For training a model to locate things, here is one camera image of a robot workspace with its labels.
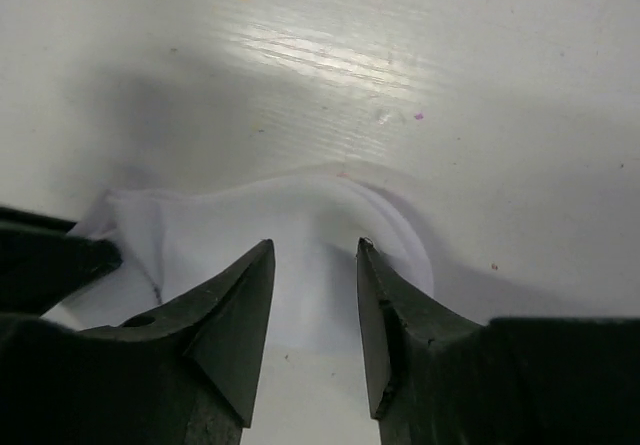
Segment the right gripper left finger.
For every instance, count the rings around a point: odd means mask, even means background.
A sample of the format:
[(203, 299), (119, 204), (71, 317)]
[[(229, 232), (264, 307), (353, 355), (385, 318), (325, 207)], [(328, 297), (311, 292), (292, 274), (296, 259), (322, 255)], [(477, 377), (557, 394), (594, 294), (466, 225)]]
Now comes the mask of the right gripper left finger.
[(237, 444), (251, 424), (274, 290), (256, 244), (119, 326), (1, 317), (5, 444)]

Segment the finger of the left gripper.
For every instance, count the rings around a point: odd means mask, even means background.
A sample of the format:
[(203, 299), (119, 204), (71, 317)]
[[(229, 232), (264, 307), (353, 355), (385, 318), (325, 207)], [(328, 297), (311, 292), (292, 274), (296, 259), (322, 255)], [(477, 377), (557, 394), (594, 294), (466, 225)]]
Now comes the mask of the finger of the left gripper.
[(78, 237), (73, 221), (1, 208), (1, 311), (41, 316), (117, 270), (116, 245)]

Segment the white sock with black stripes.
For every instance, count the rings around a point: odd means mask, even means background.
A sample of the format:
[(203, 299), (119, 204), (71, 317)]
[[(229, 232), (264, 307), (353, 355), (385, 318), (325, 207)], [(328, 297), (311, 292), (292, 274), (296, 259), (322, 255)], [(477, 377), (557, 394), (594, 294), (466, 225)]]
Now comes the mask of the white sock with black stripes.
[(356, 253), (368, 238), (406, 280), (434, 291), (422, 239), (396, 206), (345, 178), (291, 175), (210, 195), (113, 189), (74, 227), (107, 239), (121, 267), (45, 313), (76, 330), (118, 325), (200, 285), (256, 243), (275, 246), (267, 342), (317, 352), (360, 345)]

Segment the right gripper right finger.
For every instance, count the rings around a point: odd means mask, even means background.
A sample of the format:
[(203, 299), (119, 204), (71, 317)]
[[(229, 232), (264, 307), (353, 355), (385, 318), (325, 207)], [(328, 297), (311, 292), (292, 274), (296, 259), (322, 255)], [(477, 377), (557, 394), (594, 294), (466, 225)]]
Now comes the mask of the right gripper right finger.
[(369, 409), (385, 444), (635, 444), (635, 319), (476, 324), (401, 277), (367, 239), (357, 298)]

